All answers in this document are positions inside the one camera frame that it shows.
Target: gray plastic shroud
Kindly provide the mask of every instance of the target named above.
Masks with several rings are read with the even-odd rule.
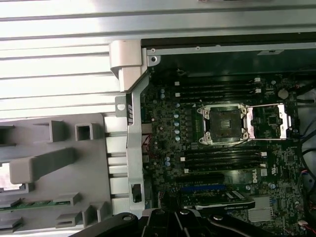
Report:
[[[11,162],[13,182],[32,182],[29,185],[34,185],[34,190],[28,193],[13,190],[5,195],[0,190],[0,205],[10,207],[19,199],[70,201],[70,205],[0,213],[3,220],[0,234],[4,231],[1,226],[8,226],[4,221],[11,221],[12,225],[5,230],[11,233],[17,228],[19,231],[61,228],[83,222],[89,226],[111,215],[101,114],[1,122],[0,127],[4,126],[9,126],[2,136],[5,144],[15,146],[0,146],[0,163]],[[19,159],[24,159],[25,164],[17,168]]]

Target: electronic chip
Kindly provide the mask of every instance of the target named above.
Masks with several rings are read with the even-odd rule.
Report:
[[[285,192],[286,192],[287,194],[291,194],[291,193],[293,192],[293,188],[292,188],[292,187],[286,187],[286,188],[285,188]]]
[[[210,133],[213,142],[233,142],[241,138],[240,110],[237,106],[210,109]]]
[[[269,117],[269,125],[277,124],[277,118],[275,116]]]
[[[287,162],[294,162],[294,156],[287,156]]]

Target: screw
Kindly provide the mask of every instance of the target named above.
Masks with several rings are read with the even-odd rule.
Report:
[[[181,215],[188,215],[190,212],[188,210],[181,210]]]
[[[213,216],[213,219],[216,220],[216,221],[221,221],[223,219],[223,217],[215,215],[215,216]]]
[[[130,217],[130,216],[124,216],[123,217],[123,220],[125,220],[125,221],[130,221],[132,218]]]

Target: pcie slot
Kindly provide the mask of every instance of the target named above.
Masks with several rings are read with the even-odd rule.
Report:
[[[224,174],[213,173],[208,175],[184,175],[175,178],[176,183],[180,186],[198,186],[198,185],[210,185],[221,184],[225,180]]]
[[[215,184],[215,185],[202,185],[202,186],[188,186],[182,187],[181,192],[197,192],[197,191],[210,191],[210,190],[225,190],[225,184]]]

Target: capacitor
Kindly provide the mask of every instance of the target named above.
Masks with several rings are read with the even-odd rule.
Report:
[[[269,183],[268,185],[269,185],[269,188],[270,188],[270,189],[275,189],[275,188],[276,188],[276,185],[273,184],[273,183]]]
[[[287,91],[286,89],[281,89],[281,90],[278,91],[277,95],[278,95],[278,97],[280,97],[282,100],[285,100],[285,99],[288,98],[289,93],[288,93],[288,91]]]

